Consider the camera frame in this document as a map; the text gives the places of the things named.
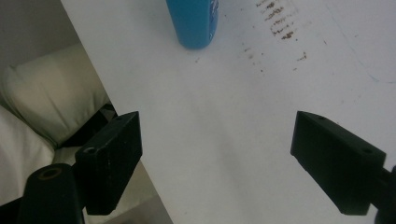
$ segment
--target brown stain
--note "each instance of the brown stain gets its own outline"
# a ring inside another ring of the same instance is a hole
[[[282,39],[290,39],[293,34],[294,34],[294,32],[290,31],[287,34],[285,34],[284,36],[282,36]]]
[[[297,59],[297,62],[299,62],[299,61],[303,61],[303,60],[305,60],[305,59],[306,59],[306,52],[304,51],[304,53],[303,53],[303,57],[301,57],[301,58]]]
[[[293,25],[293,24],[294,24],[294,22],[292,22],[291,24],[287,24],[286,26],[284,26],[284,27],[282,27],[280,29],[277,29],[277,30],[275,30],[274,29],[274,25],[272,25],[271,26],[271,32],[273,33],[274,36],[279,35],[280,33],[282,33],[282,31],[290,28],[290,26]]]
[[[282,17],[280,20],[274,22],[273,26],[278,25],[286,20],[286,17]]]
[[[271,14],[269,14],[269,15],[268,15],[268,18],[265,19],[265,20],[266,20],[266,21],[271,20],[276,14],[281,13],[281,12],[283,11],[283,9],[285,9],[285,8],[280,7],[280,8],[274,9],[273,12],[272,12]]]
[[[269,8],[271,8],[271,7],[274,7],[274,5],[275,5],[274,2],[270,3],[270,5],[267,6],[267,9],[269,9]]]
[[[265,4],[267,1],[268,1],[268,0],[261,0],[260,3],[257,3],[257,4],[256,4],[256,7],[262,6],[262,5]]]

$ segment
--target blue bottle label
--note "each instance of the blue bottle label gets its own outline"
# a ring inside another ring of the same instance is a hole
[[[210,1],[210,25],[209,25],[209,39],[213,38],[215,34],[219,16],[219,0]]]

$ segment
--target screw hole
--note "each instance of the screw hole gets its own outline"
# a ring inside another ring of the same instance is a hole
[[[94,147],[87,147],[84,149],[85,153],[93,154],[96,152],[96,149]]]
[[[364,149],[363,149],[363,152],[366,153],[366,154],[373,154],[373,153],[374,153],[374,152],[373,152],[371,149],[369,149],[369,148],[364,148]]]
[[[52,179],[52,178],[58,176],[61,172],[62,172],[61,168],[58,168],[58,167],[51,168],[51,169],[41,172],[41,174],[38,176],[38,179],[49,180],[49,179]]]

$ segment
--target table surface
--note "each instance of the table surface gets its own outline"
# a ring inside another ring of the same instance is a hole
[[[202,50],[177,43],[164,0],[63,0],[176,224],[373,223],[340,214],[290,155],[298,110],[396,164],[396,2],[220,0]]]

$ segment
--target blue bottle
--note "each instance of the blue bottle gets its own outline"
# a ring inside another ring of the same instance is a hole
[[[219,0],[166,0],[178,42],[202,49],[212,40],[219,17]]]

